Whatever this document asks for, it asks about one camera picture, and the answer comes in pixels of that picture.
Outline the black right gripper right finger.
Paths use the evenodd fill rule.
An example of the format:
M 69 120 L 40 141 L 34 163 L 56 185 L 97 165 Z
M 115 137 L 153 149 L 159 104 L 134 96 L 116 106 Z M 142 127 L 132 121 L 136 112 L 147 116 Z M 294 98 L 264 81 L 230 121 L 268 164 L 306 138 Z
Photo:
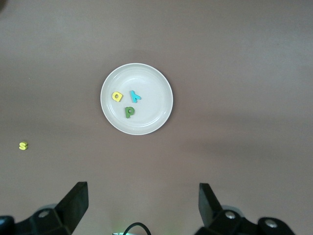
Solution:
M 257 235 L 257 225 L 233 209 L 223 209 L 211 186 L 199 184 L 198 207 L 203 227 L 198 235 Z

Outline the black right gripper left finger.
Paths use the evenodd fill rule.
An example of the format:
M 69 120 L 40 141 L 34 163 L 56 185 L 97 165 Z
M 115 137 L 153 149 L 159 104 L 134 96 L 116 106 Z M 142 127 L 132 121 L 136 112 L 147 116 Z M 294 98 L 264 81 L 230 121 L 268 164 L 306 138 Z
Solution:
M 70 235 L 89 207 L 88 183 L 78 182 L 54 207 L 35 212 L 15 225 L 16 235 Z

